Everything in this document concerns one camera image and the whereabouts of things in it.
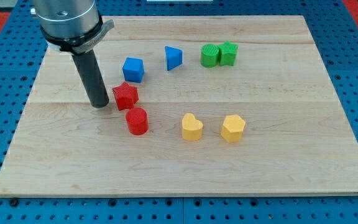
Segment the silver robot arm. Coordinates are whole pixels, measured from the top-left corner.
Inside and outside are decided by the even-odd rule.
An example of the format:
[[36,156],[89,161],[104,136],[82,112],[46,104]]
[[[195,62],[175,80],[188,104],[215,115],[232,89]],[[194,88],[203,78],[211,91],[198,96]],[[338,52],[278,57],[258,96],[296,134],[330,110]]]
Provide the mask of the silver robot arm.
[[40,22],[48,45],[59,52],[85,54],[114,28],[103,21],[95,0],[32,0],[31,14]]

